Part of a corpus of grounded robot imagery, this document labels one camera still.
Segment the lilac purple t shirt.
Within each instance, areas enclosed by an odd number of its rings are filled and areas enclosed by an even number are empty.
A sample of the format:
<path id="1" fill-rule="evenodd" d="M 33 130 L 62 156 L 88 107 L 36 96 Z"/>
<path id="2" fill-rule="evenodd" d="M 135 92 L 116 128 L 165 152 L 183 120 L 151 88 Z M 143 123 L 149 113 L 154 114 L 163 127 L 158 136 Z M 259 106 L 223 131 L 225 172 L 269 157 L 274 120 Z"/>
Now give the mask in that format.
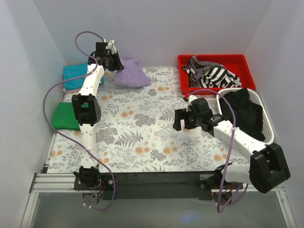
<path id="1" fill-rule="evenodd" d="M 114 83 L 118 86 L 142 88 L 150 85 L 149 77 L 135 59 L 121 60 L 123 70 L 115 73 Z"/>

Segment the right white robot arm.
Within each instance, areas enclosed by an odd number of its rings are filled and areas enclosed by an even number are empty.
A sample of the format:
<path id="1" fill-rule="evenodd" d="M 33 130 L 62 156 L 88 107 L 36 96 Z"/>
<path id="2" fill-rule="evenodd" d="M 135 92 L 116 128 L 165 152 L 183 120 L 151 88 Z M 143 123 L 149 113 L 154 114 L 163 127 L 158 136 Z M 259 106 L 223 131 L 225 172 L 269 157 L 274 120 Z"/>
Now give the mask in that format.
<path id="1" fill-rule="evenodd" d="M 181 123 L 188 130 L 200 127 L 215 138 L 229 144 L 243 155 L 248 165 L 229 162 L 215 169 L 213 177 L 205 184 L 217 185 L 221 189 L 231 183 L 250 184 L 261 193 L 267 193 L 286 180 L 291 173 L 281 146 L 276 143 L 265 144 L 233 126 L 220 114 L 213 114 L 207 100 L 191 95 L 186 99 L 187 107 L 175 110 L 173 128 L 181 130 Z"/>

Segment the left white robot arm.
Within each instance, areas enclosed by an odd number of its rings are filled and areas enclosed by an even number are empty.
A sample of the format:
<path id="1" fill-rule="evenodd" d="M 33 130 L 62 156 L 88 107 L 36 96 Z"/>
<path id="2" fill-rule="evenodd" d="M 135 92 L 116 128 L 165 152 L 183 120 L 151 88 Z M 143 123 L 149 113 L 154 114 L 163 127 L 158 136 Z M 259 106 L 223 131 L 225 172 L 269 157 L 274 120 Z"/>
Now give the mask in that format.
<path id="1" fill-rule="evenodd" d="M 72 96 L 72 105 L 78 121 L 85 153 L 82 155 L 79 172 L 75 175 L 79 183 L 91 190 L 101 186 L 99 162 L 95 157 L 96 127 L 101 119 L 101 108 L 96 95 L 106 71 L 115 72 L 123 69 L 114 40 L 97 42 L 87 63 L 87 76 L 77 95 Z"/>

